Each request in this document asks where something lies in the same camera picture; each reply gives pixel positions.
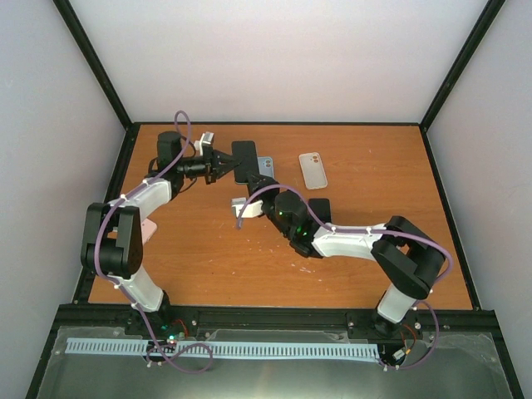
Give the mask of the light blue phone case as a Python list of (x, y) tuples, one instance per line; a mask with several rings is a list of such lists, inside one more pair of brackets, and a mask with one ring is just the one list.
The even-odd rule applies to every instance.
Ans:
[(269, 156), (259, 156), (257, 158), (259, 173), (269, 178), (274, 178), (273, 159)]

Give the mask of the white translucent phone case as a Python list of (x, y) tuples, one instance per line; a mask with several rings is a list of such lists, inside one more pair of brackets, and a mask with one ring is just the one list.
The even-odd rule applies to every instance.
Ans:
[(304, 153), (298, 156), (305, 187), (308, 190), (320, 190), (328, 186), (321, 156), (317, 152)]

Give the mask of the blue phone black screen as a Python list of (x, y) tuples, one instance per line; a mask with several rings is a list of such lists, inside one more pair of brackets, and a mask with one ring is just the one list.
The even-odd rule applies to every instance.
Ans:
[(331, 205), (329, 199), (326, 198), (311, 198), (308, 200), (310, 209), (323, 223), (331, 223)]

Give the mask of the pink phone case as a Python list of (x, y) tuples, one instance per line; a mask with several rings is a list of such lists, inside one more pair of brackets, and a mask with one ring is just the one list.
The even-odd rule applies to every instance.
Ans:
[(157, 224), (150, 219), (145, 219), (141, 222), (141, 234), (142, 242), (147, 243), (150, 238), (155, 234), (157, 230)]

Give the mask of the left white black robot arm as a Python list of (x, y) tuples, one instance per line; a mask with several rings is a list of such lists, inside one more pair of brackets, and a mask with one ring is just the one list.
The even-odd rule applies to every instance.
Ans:
[(164, 290), (150, 278), (142, 265), (146, 240), (154, 233), (142, 228), (159, 207), (168, 204), (182, 190), (184, 180), (205, 179), (206, 184), (235, 169), (241, 161), (213, 148), (214, 134), (204, 133), (199, 140), (177, 131), (158, 135), (157, 156), (142, 182), (130, 193), (107, 203), (87, 208), (81, 242), (81, 264), (111, 282), (125, 293), (131, 306), (145, 312), (143, 323), (154, 334), (171, 329), (173, 314), (164, 308)]

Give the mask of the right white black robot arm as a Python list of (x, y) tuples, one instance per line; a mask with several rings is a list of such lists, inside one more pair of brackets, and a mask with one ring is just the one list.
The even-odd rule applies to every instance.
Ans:
[(255, 173), (247, 174), (246, 185), (249, 197), (236, 212), (238, 224), (265, 216), (305, 258), (366, 259), (381, 267), (390, 285), (372, 324), (383, 337), (392, 337), (406, 314), (453, 268), (449, 251), (402, 216), (373, 226), (341, 226), (331, 222), (327, 201), (313, 208), (294, 188)]

